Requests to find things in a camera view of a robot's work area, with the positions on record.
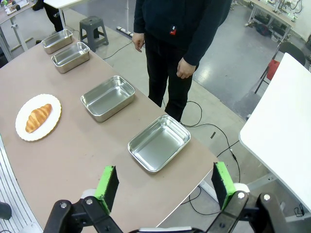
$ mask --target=person's left hand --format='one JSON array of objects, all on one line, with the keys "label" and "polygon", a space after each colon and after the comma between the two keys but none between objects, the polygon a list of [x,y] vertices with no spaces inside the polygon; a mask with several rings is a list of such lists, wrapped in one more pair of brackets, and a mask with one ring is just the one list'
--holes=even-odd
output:
[{"label": "person's left hand", "polygon": [[182,58],[177,67],[177,76],[181,79],[187,79],[195,72],[195,67],[190,65],[188,62]]}]

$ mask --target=red bag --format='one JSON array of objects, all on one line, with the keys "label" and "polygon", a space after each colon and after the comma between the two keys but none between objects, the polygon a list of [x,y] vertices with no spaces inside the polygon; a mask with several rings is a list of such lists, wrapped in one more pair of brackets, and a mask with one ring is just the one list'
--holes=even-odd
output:
[{"label": "red bag", "polygon": [[269,63],[267,78],[270,81],[273,78],[274,74],[276,73],[276,70],[277,70],[279,65],[280,65],[280,62],[278,62],[276,60],[271,60],[271,62]]}]

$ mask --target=black pants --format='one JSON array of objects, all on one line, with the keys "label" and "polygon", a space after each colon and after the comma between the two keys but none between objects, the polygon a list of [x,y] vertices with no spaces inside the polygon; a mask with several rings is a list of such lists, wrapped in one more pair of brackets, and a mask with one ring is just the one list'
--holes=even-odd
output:
[{"label": "black pants", "polygon": [[46,3],[44,4],[44,8],[45,8],[45,11],[47,12],[47,15],[50,21],[52,22],[52,24],[54,24],[55,31],[60,32],[63,29],[62,20],[60,16],[54,17],[54,15],[59,12],[58,9]]},{"label": "black pants", "polygon": [[177,76],[177,67],[186,50],[178,49],[150,34],[145,34],[147,69],[149,74],[149,98],[159,107],[162,105],[169,79],[169,102],[165,112],[180,121],[188,100],[192,76],[181,79]]}]

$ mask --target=food in tray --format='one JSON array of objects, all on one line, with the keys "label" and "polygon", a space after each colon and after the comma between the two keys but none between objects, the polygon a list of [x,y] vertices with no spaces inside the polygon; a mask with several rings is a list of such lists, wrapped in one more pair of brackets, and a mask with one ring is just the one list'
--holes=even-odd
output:
[{"label": "food in tray", "polygon": [[32,133],[36,131],[49,117],[52,111],[52,105],[49,103],[33,110],[26,123],[26,132]]}]

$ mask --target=tabletop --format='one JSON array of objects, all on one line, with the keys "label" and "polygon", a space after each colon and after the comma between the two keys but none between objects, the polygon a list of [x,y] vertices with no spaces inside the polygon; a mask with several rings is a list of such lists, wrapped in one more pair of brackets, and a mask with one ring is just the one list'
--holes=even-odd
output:
[{"label": "tabletop", "polygon": [[273,17],[279,19],[283,23],[286,23],[286,24],[290,25],[291,27],[293,27],[295,25],[295,23],[292,22],[291,19],[286,16],[286,14],[274,13],[273,12],[274,7],[272,5],[270,5],[269,3],[265,2],[265,1],[258,1],[258,0],[253,0],[251,2],[254,3],[255,5],[263,8],[264,10],[268,11],[269,14],[271,14]]},{"label": "tabletop", "polygon": [[[105,166],[115,165],[120,181],[111,213],[115,222],[124,232],[157,226],[195,189],[216,157],[192,138],[157,174],[146,172],[127,144],[164,111],[136,89],[130,105],[98,123],[80,97],[118,73],[90,52],[89,61],[60,74],[51,56],[37,45],[0,69],[0,133],[34,215],[44,227],[57,200],[75,203],[84,190],[97,186]],[[15,130],[17,114],[42,93],[60,100],[61,118],[45,138],[23,141]]]},{"label": "tabletop", "polygon": [[7,15],[4,8],[0,8],[0,24],[3,24],[5,21],[9,20],[10,18],[18,15],[19,13],[22,13],[23,11],[26,11],[27,9],[31,8],[34,5],[33,2],[29,2],[29,4],[23,8],[21,8],[19,11],[16,11],[15,13],[11,15]]},{"label": "tabletop", "polygon": [[240,132],[251,151],[311,211],[311,73],[285,54]]},{"label": "tabletop", "polygon": [[82,3],[84,1],[89,1],[89,0],[44,0],[44,3],[54,7],[54,8],[64,8],[64,7],[70,7],[73,5],[76,5],[78,3]]}]

